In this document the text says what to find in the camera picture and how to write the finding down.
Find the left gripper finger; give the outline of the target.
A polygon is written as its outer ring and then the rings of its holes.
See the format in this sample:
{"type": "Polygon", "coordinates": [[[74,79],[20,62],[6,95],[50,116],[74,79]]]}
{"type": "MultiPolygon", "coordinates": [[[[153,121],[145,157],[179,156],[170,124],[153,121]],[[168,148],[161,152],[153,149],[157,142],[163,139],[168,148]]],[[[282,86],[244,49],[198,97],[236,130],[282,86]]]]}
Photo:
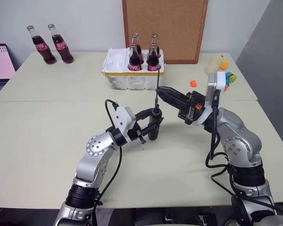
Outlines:
{"type": "Polygon", "coordinates": [[[138,122],[140,120],[144,120],[144,119],[150,117],[152,115],[152,111],[153,111],[153,108],[148,108],[148,109],[145,109],[145,110],[142,110],[142,111],[138,112],[135,115],[136,122],[138,122]]]}
{"type": "Polygon", "coordinates": [[[147,125],[147,127],[145,127],[144,129],[138,130],[137,136],[141,137],[141,136],[148,135],[148,137],[158,137],[160,124],[162,121],[163,121],[163,117],[160,117],[160,118],[150,117],[150,122],[147,125]]]}

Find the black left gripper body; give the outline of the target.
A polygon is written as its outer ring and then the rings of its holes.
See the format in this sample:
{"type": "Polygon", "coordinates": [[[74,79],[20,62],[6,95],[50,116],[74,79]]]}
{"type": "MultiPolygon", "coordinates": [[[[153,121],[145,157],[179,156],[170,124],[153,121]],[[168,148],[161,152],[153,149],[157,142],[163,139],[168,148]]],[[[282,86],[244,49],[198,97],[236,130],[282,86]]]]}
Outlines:
{"type": "Polygon", "coordinates": [[[143,130],[140,128],[140,126],[136,126],[128,130],[127,134],[131,141],[139,139],[142,144],[146,143],[145,139],[143,138],[145,134],[143,130]]]}

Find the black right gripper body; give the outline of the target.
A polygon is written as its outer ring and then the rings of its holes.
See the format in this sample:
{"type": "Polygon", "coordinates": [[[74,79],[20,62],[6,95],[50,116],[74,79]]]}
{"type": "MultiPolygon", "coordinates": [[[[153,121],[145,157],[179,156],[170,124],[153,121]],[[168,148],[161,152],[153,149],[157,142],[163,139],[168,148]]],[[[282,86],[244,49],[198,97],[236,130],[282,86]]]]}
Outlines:
{"type": "Polygon", "coordinates": [[[188,125],[199,119],[205,108],[206,97],[197,91],[188,92],[186,95],[187,104],[179,110],[178,117],[188,125]]]}

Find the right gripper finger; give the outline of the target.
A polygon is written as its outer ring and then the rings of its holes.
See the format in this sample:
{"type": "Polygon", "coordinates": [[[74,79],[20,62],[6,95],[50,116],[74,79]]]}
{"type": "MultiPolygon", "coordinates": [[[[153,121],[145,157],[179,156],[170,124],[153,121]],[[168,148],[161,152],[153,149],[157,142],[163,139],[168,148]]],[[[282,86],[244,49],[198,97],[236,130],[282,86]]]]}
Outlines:
{"type": "Polygon", "coordinates": [[[164,101],[177,109],[185,109],[186,101],[164,101]]]}
{"type": "Polygon", "coordinates": [[[159,86],[156,89],[158,96],[164,101],[187,101],[188,98],[183,93],[172,87],[159,86]]]}

